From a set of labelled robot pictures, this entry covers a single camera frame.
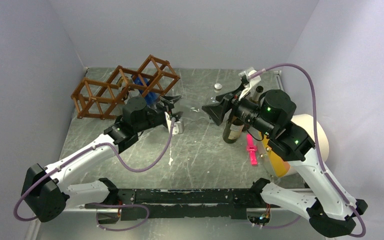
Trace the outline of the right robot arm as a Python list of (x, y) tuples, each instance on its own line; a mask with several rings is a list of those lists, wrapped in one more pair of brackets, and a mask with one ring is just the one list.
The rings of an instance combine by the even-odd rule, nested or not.
[(313, 192), (305, 196), (261, 179), (251, 187), (250, 202), (255, 207), (267, 203), (287, 209), (308, 220), (325, 237), (352, 236), (368, 205), (340, 186), (318, 157), (317, 138), (293, 123), (296, 104), (282, 90), (266, 91), (260, 104), (239, 98), (242, 91), (239, 87), (219, 95), (216, 103), (204, 105), (202, 110), (216, 125), (229, 113), (267, 136), (271, 151), (288, 162)]

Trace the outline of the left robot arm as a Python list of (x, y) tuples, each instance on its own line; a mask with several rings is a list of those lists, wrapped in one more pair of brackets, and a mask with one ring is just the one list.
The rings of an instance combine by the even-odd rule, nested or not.
[(114, 124), (109, 126), (91, 143), (66, 158), (46, 166), (33, 164), (26, 171), (20, 200), (16, 203), (13, 215), (20, 221), (28, 221), (18, 214), (21, 202), (33, 211), (31, 220), (49, 222), (66, 208), (98, 203), (106, 208), (114, 207), (119, 194), (114, 184), (107, 179), (92, 183), (74, 184), (81, 173), (85, 173), (101, 161), (112, 157), (120, 158), (120, 153), (139, 140), (145, 130), (164, 126), (169, 136), (182, 133), (181, 112), (175, 111), (180, 95), (164, 96), (155, 105), (148, 106), (146, 100), (136, 96), (122, 107)]

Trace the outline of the clear glass bottle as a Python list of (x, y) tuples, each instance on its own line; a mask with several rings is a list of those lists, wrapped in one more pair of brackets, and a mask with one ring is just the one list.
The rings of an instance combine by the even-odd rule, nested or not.
[(175, 111), (182, 117), (191, 121), (198, 120), (207, 120), (209, 121), (209, 116), (200, 109), (196, 104), (181, 102), (176, 103), (174, 106)]

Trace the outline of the dark green wine bottle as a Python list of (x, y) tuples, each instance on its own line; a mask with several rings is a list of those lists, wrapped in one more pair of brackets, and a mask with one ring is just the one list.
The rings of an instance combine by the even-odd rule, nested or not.
[(224, 142), (227, 144), (235, 143), (239, 139), (244, 126), (245, 124), (243, 121), (233, 116), (231, 120), (227, 121), (223, 130), (222, 138)]

